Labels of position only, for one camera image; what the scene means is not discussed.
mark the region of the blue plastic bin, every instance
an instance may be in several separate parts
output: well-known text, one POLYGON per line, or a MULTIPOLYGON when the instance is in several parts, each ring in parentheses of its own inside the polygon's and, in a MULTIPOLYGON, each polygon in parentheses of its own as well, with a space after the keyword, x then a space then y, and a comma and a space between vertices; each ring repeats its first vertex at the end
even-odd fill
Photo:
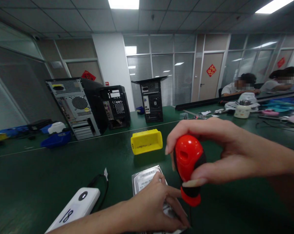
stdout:
POLYGON ((41 147, 54 148, 58 146, 63 146, 71 140, 71 132, 62 132, 54 134, 41 142, 41 147))
POLYGON ((48 129, 49 129, 51 126, 52 126, 52 124, 49 124, 49 125, 47 125, 47 126, 41 128, 40 130, 41 130, 41 132, 44 133, 44 134, 49 134, 48 129))

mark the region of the computer case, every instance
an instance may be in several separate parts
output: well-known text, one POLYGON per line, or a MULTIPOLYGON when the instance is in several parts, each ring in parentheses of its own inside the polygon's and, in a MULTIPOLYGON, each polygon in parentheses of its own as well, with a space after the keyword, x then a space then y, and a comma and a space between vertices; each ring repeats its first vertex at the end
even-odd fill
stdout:
POLYGON ((146 123, 163 122, 161 81, 167 77, 162 76, 147 80, 132 81, 132 83, 140 85, 146 123))
POLYGON ((46 80, 46 84, 77 140, 105 132, 108 119, 97 94, 102 84, 81 77, 46 80))
POLYGON ((129 127, 131 122, 130 109, 127 103, 125 88, 121 85, 102 87, 97 89, 101 97, 109 129, 129 127))

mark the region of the black cable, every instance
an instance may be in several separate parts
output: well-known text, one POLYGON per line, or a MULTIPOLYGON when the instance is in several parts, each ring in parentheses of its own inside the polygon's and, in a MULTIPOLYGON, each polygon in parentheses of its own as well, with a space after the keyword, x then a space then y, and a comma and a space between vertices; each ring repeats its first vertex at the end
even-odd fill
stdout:
POLYGON ((192 207, 189 206, 189 223, 190 223, 190 226, 192 227, 193 224, 192 224, 192 207))
POLYGON ((106 183, 106 190, 105 190, 105 193, 104 193, 103 198, 102 198, 102 200, 101 200, 101 202, 100 202, 100 204, 99 204, 99 206, 98 206, 97 211, 99 211, 99 210, 101 209, 101 206, 102 206, 102 204, 103 204, 103 202, 104 202, 104 200, 105 200, 105 198, 106 198, 106 194, 107 194, 108 187, 109 187, 109 181, 108 181, 108 178, 106 178, 106 176, 103 175, 103 174, 99 174, 99 175, 95 176, 95 177, 92 179, 92 181, 87 185, 88 188, 92 188, 92 187, 96 184, 97 180, 98 180, 100 177, 103 177, 103 178, 105 179, 105 181, 107 181, 107 183, 106 183))
POLYGON ((106 191, 105 191, 105 193, 104 193, 104 196, 103 196, 103 198, 102 198, 101 203, 100 203, 99 206, 98 206, 97 211, 99 211, 99 210, 101 209, 101 206, 102 206, 102 204, 104 203, 104 200, 105 200, 105 198, 106 198, 106 194, 107 194, 107 191, 108 191, 108 187, 109 187, 109 181, 107 180, 106 191))

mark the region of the window blind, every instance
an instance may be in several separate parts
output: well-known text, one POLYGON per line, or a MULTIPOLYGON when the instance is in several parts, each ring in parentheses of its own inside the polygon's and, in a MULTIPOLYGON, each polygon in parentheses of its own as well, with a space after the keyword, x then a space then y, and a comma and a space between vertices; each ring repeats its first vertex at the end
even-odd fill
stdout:
POLYGON ((27 124, 0 84, 0 130, 27 124))
MULTIPOLYGON (((131 81, 140 81, 152 78, 150 56, 128 56, 127 64, 131 81)), ((135 107, 143 106, 140 86, 132 84, 133 99, 135 107)))
POLYGON ((194 54, 175 54, 174 105, 189 103, 192 93, 194 54))
POLYGON ((0 48, 0 77, 29 122, 64 121, 45 84, 51 77, 43 62, 0 48))
POLYGON ((161 99, 162 106, 170 106, 173 104, 173 55, 154 55, 152 59, 154 78, 169 76, 161 81, 161 99))

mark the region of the small blue item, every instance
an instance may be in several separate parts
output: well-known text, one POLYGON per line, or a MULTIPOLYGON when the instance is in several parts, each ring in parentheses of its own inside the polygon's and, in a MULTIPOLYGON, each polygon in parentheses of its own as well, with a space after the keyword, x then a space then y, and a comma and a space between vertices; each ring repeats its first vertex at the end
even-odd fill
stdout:
POLYGON ((286 103, 290 103, 290 104, 294 105, 294 97, 276 98, 276 99, 270 100, 270 103, 278 103, 278 101, 286 102, 286 103))
POLYGON ((136 112, 138 114, 145 114, 145 109, 142 106, 140 106, 136 108, 136 112))
POLYGON ((47 126, 41 128, 40 130, 41 130, 41 132, 44 133, 44 134, 49 134, 48 129, 49 129, 51 126, 52 126, 52 125, 49 124, 49 125, 47 125, 47 126))
POLYGON ((26 132, 28 130, 29 129, 28 129, 27 125, 22 125, 22 126, 18 126, 18 127, 14 127, 14 128, 7 128, 7 129, 0 130, 0 133, 6 133, 6 135, 8 137, 14 137, 14 136, 18 135, 18 133, 26 132))
POLYGON ((63 146, 67 144, 71 140, 71 132, 61 132, 58 134, 54 134, 47 138, 46 140, 41 142, 41 147, 46 148, 55 148, 58 146, 63 146))

